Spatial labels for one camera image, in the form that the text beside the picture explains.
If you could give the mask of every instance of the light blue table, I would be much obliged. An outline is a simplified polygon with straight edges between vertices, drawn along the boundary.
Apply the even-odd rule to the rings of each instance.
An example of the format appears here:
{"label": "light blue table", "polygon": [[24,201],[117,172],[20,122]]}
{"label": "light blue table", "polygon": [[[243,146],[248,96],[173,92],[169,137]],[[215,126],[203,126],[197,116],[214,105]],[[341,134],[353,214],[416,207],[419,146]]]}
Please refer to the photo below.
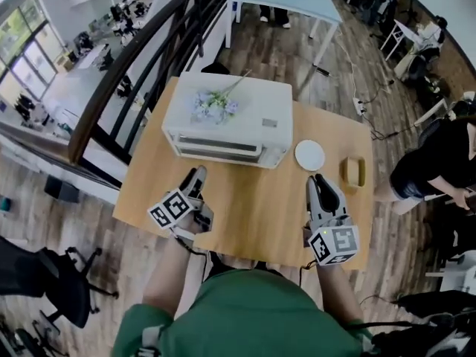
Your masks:
{"label": "light blue table", "polygon": [[315,32],[318,29],[318,25],[321,20],[329,22],[331,24],[330,29],[327,31],[321,48],[319,49],[318,55],[314,59],[314,66],[317,66],[321,61],[322,56],[324,55],[324,52],[326,51],[326,48],[332,39],[332,36],[334,36],[335,30],[342,22],[342,19],[339,16],[334,3],[332,3],[332,0],[228,0],[228,25],[225,38],[225,46],[227,48],[229,48],[231,45],[231,23],[233,21],[232,15],[234,2],[237,3],[237,22],[240,21],[242,3],[267,5],[269,7],[282,8],[291,10],[293,12],[302,13],[306,16],[315,17],[315,24],[312,27],[311,33],[309,34],[309,37],[311,38],[314,38]]}

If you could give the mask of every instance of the white toaster oven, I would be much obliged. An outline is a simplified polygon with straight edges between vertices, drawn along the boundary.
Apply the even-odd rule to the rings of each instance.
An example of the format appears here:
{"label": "white toaster oven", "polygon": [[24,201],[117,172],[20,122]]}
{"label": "white toaster oven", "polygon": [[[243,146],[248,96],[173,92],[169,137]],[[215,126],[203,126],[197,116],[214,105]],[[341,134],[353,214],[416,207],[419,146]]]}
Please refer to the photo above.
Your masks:
{"label": "white toaster oven", "polygon": [[192,123],[190,100],[199,91],[223,90],[239,77],[185,72],[162,123],[176,155],[275,168],[292,146],[292,88],[244,78],[230,93],[237,113],[222,124]]}

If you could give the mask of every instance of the black cable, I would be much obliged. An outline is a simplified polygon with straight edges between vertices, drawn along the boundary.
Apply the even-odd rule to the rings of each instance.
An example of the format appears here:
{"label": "black cable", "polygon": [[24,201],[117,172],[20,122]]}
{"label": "black cable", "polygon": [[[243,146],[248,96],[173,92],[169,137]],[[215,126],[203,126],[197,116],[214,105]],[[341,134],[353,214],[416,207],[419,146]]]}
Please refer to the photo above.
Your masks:
{"label": "black cable", "polygon": [[311,262],[307,263],[305,266],[301,266],[299,268],[299,287],[302,283],[302,278],[303,278],[303,270],[310,270],[314,265],[317,265],[318,261],[317,260],[311,260]]}
{"label": "black cable", "polygon": [[380,82],[377,79],[376,79],[376,81],[379,82],[379,88],[377,89],[375,95],[373,96],[373,98],[371,100],[368,100],[367,102],[361,102],[361,104],[372,103],[377,98],[377,95],[379,95],[379,92],[380,92],[380,90],[382,90],[382,87],[392,86],[395,83],[394,80],[389,80],[387,84],[384,84],[384,83]]}
{"label": "black cable", "polygon": [[187,243],[185,243],[182,239],[178,238],[178,237],[175,237],[177,243],[183,247],[185,250],[187,250],[189,253],[193,254],[193,255],[201,255],[202,257],[205,257],[205,264],[203,265],[203,272],[202,272],[202,282],[205,278],[205,271],[207,269],[207,259],[208,259],[208,256],[205,254],[205,253],[199,253],[198,251],[195,251],[193,250],[189,245],[187,245]]}
{"label": "black cable", "polygon": [[345,330],[357,330],[365,329],[370,327],[382,327],[382,326],[391,326],[391,327],[430,327],[428,324],[416,324],[411,323],[410,321],[384,321],[380,323],[363,323],[363,324],[352,324],[345,327]]}
{"label": "black cable", "polygon": [[395,304],[393,301],[389,301],[389,300],[384,299],[383,297],[380,297],[378,295],[371,295],[371,296],[367,296],[363,301],[361,301],[359,306],[361,306],[363,302],[365,302],[367,299],[370,299],[370,298],[378,298],[380,300],[386,301],[389,304]]}
{"label": "black cable", "polygon": [[409,127],[407,127],[407,128],[404,128],[404,129],[401,129],[400,131],[395,131],[395,132],[391,132],[390,134],[384,135],[384,134],[382,134],[380,131],[377,131],[377,130],[376,130],[376,128],[375,128],[375,126],[373,125],[373,123],[372,123],[368,118],[365,117],[364,112],[362,112],[362,117],[363,117],[364,120],[367,121],[367,122],[371,125],[371,127],[372,127],[372,129],[370,130],[370,132],[371,132],[371,134],[372,134],[372,136],[373,136],[373,138],[372,138],[373,141],[374,141],[374,140],[379,140],[379,141],[387,140],[388,138],[392,138],[393,136],[400,135],[402,132],[408,131],[409,129],[412,129],[412,128],[415,127],[415,125],[412,124],[411,126],[409,126]]}

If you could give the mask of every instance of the toaster oven door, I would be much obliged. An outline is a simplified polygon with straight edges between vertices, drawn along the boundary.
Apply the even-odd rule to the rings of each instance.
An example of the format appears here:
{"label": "toaster oven door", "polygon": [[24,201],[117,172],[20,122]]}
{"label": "toaster oven door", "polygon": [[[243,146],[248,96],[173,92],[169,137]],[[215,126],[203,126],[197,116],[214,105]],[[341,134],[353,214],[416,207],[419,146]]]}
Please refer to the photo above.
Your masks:
{"label": "toaster oven door", "polygon": [[256,156],[240,155],[239,153],[213,151],[209,149],[191,149],[191,148],[178,148],[179,152],[183,156],[202,156],[206,158],[217,158],[222,160],[236,161],[239,163],[259,164],[266,148],[262,148],[262,152]]}
{"label": "toaster oven door", "polygon": [[248,159],[259,158],[263,153],[263,147],[261,145],[197,138],[185,135],[177,135],[173,139],[173,142],[181,151],[187,149],[197,152],[209,152],[210,154],[238,155]]}

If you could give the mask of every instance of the desk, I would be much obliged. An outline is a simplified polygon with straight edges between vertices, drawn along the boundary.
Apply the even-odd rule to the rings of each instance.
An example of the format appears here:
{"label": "desk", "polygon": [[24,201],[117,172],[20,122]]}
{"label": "desk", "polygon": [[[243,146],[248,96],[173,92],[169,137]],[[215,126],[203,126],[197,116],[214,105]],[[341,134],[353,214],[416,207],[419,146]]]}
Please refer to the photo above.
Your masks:
{"label": "desk", "polygon": [[101,55],[101,52],[106,47],[106,44],[94,46],[92,50],[83,58],[77,68],[90,68],[94,61]]}
{"label": "desk", "polygon": [[316,21],[312,27],[309,37],[314,38],[315,32],[318,29],[320,20],[324,20],[330,23],[330,29],[327,31],[326,36],[321,44],[318,55],[314,59],[314,66],[317,66],[329,45],[334,32],[338,25],[342,22],[341,17],[337,9],[335,8],[332,0],[228,0],[227,5],[227,17],[228,24],[226,30],[225,46],[229,48],[231,46],[231,22],[233,18],[233,3],[237,3],[237,22],[240,21],[241,16],[241,4],[261,4],[269,7],[282,8],[291,10],[293,12],[302,13],[306,16],[315,17]]}
{"label": "desk", "polygon": [[399,43],[402,42],[403,37],[407,37],[409,40],[411,40],[412,42],[415,42],[418,45],[422,44],[422,39],[420,38],[420,36],[418,36],[418,34],[413,32],[410,28],[407,28],[406,26],[404,26],[400,21],[396,21],[396,20],[394,20],[394,21],[395,21],[395,26],[393,27],[392,31],[388,35],[384,44],[380,48],[380,50],[382,50],[386,46],[388,40],[391,37],[393,37],[395,39],[396,44],[393,47],[393,49],[391,50],[391,52],[387,55],[387,58],[385,58],[385,61],[388,61],[388,59],[393,54],[393,52],[395,51],[395,49],[397,48]]}
{"label": "desk", "polygon": [[208,169],[203,196],[215,217],[212,231],[196,236],[196,247],[285,266],[306,265],[314,259],[310,248],[303,247],[302,233],[309,173],[299,167],[294,148],[303,139],[313,139],[326,153],[320,172],[341,188],[340,162],[351,155],[365,159],[365,187],[354,194],[343,190],[361,238],[360,252],[344,267],[366,266],[373,215],[373,154],[367,126],[294,102],[293,147],[274,170],[181,158],[174,154],[161,129],[177,82],[176,77],[169,81],[144,129],[120,189],[114,218],[168,236],[150,219],[147,209],[167,190],[178,187],[190,168],[203,164]]}

